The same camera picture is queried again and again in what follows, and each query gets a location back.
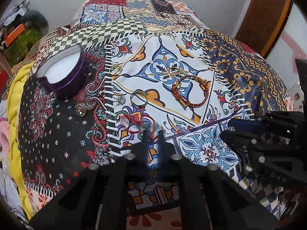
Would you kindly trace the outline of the purple round jewelry tin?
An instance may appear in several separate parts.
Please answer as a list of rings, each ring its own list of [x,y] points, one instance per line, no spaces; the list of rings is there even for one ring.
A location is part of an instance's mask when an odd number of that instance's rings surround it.
[[[88,63],[80,44],[70,46],[46,60],[36,72],[39,84],[60,100],[72,98],[85,84]]]

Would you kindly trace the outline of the colourful patchwork bedspread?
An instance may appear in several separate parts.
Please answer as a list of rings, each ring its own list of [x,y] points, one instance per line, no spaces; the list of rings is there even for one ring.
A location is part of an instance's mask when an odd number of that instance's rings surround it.
[[[266,60],[220,32],[187,24],[164,0],[90,0],[79,23],[41,52],[26,80],[18,140],[23,184],[34,216],[92,163],[114,164],[148,131],[145,177],[129,183],[126,229],[182,229],[178,184],[162,179],[158,135],[199,166],[217,165],[278,220],[301,194],[259,175],[248,153],[220,137],[233,119],[294,111],[289,91]],[[36,72],[80,44],[88,63],[81,90],[60,100]],[[121,64],[121,74],[110,68]],[[116,106],[119,96],[125,105]],[[75,106],[88,111],[79,117]]]

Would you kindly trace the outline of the silver pendant earring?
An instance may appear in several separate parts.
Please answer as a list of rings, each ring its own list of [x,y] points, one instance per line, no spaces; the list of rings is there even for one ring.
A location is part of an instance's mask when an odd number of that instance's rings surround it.
[[[125,105],[126,98],[125,96],[119,96],[116,100],[116,106]]]

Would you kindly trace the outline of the pink cloth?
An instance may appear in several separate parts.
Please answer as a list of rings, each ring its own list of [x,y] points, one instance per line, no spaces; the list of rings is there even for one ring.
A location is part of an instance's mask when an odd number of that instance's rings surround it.
[[[0,121],[0,143],[1,143],[1,152],[4,154],[5,157],[8,157],[9,123],[4,117],[1,117]]]

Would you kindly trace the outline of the brown wooden door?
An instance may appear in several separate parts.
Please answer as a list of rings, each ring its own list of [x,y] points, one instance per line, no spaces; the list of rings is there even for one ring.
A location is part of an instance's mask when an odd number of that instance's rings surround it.
[[[266,58],[280,37],[292,0],[251,0],[235,39]]]

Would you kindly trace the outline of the gold hoop earring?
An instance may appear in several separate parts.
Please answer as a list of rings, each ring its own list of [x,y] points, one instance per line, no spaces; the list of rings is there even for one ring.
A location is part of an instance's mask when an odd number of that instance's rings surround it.
[[[115,76],[121,74],[122,70],[123,67],[121,64],[115,64],[110,68],[109,73],[111,76]]]

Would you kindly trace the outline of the yellow blanket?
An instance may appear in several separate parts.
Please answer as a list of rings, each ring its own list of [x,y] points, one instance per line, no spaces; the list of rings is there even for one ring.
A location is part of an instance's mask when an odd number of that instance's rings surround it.
[[[19,201],[29,220],[33,217],[34,212],[23,184],[21,152],[18,147],[18,117],[23,87],[28,79],[28,73],[31,71],[33,64],[34,62],[30,62],[23,65],[16,73],[9,87],[6,105],[6,115],[9,124],[9,151],[7,156],[9,161],[9,172],[17,185],[19,190]]]

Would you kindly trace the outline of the green patterned box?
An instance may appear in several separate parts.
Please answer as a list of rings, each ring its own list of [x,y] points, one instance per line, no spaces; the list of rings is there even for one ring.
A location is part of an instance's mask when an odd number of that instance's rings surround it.
[[[12,67],[22,61],[29,53],[33,45],[41,39],[41,31],[37,28],[25,29],[8,47],[3,51],[9,65]]]

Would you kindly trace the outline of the orange box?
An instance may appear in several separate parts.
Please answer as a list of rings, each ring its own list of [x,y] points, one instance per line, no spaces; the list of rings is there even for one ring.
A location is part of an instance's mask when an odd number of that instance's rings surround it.
[[[23,23],[17,26],[5,39],[6,46],[8,47],[25,29]]]

